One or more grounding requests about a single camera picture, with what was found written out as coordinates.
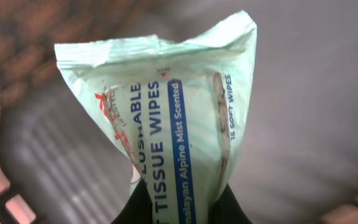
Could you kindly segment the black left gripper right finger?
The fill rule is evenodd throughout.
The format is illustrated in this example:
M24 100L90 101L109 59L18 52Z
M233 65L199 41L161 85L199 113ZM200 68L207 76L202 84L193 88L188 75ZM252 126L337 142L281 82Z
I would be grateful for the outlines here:
M252 224L239 205L229 184L209 209L208 224Z

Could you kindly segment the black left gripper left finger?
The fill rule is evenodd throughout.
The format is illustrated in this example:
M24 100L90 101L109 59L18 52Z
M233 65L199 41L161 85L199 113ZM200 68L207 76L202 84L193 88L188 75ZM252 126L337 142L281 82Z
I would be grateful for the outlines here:
M120 214L111 224L153 224L152 202L144 179L140 179Z

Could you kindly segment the mint tissue wipes pack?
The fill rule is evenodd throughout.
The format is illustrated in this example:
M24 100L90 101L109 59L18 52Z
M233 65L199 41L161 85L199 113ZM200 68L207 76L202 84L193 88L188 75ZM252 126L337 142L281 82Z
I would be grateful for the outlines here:
M206 223L246 128L257 25L245 11L183 42L55 44L57 67L144 180L154 223Z

